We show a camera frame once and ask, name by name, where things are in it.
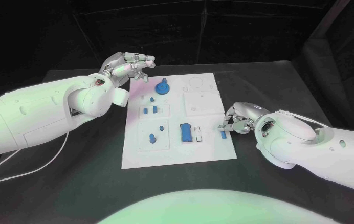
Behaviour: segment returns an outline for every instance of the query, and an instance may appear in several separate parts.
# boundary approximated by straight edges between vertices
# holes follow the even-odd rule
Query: black tabletop
[[[43,82],[88,75],[98,69],[51,70]],[[272,112],[292,111],[329,124],[289,61],[157,66],[150,76],[214,73],[224,109],[234,102]],[[35,174],[0,182],[0,223],[97,223],[134,202],[189,189],[227,189],[280,199],[342,223],[354,220],[354,190],[318,178],[296,166],[276,167],[256,149],[254,133],[233,135],[236,160],[121,170],[127,108],[68,134],[64,150]],[[32,171],[55,155],[65,136],[22,150],[0,166],[0,177]]]

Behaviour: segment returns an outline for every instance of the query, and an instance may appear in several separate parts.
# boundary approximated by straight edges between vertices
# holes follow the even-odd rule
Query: robotic hand
[[[111,103],[124,107],[129,77],[144,79],[142,68],[155,57],[116,53],[98,73],[43,83],[0,96],[0,154],[43,144],[105,114]]]
[[[322,128],[312,129],[296,117],[319,124]],[[354,188],[353,131],[329,128],[283,110],[270,113],[246,102],[234,103],[218,130],[240,134],[254,130],[256,148],[276,166],[292,169],[298,164],[318,177]]]

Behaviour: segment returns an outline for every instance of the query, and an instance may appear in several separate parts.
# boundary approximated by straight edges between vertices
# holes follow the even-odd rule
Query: blue rectangular block
[[[181,132],[182,132],[182,142],[194,141],[192,140],[191,124],[189,123],[181,124]]]
[[[225,132],[224,132],[224,131],[221,131],[221,137],[223,137],[223,139],[225,139],[225,138],[227,138],[227,134],[225,134]]]

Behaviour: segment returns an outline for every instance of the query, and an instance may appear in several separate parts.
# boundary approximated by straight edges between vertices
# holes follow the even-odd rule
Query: white board
[[[155,91],[162,78],[165,95]],[[149,77],[149,83],[131,78],[121,169],[236,159],[230,133],[223,139],[217,130],[224,111],[212,73]],[[192,142],[182,142],[184,123],[191,124]]]

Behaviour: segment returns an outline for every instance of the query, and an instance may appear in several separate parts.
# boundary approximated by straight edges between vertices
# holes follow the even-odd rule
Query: white cable
[[[10,159],[10,157],[20,151],[20,149],[0,162],[0,165]]]
[[[51,160],[51,161],[49,161],[49,162],[48,162],[39,169],[36,169],[36,170],[33,170],[32,172],[27,172],[27,173],[25,173],[25,174],[12,176],[12,177],[9,177],[9,178],[4,178],[4,179],[0,180],[0,182],[6,181],[6,180],[9,180],[9,179],[13,179],[13,178],[22,177],[22,176],[25,176],[25,175],[27,175],[27,174],[32,174],[32,173],[38,172],[39,170],[42,170],[42,169],[52,163],[52,161],[55,160],[56,156],[59,155],[61,150],[62,150],[62,148],[64,148],[64,146],[65,146],[65,143],[66,143],[66,139],[68,139],[68,133],[66,133],[66,137],[65,137],[65,140],[64,140],[64,143],[62,143],[62,146],[61,146],[61,149],[59,149],[56,155],[53,156],[52,160]]]
[[[319,122],[315,121],[314,119],[311,119],[311,118],[308,118],[308,117],[305,117],[305,116],[302,116],[302,115],[298,115],[298,114],[295,114],[295,113],[289,113],[289,114],[293,115],[295,117],[303,119],[305,121],[309,121],[309,122],[312,122],[312,123],[316,123],[316,124],[321,125],[322,127],[328,128],[328,126],[327,126],[324,123],[319,123]]]

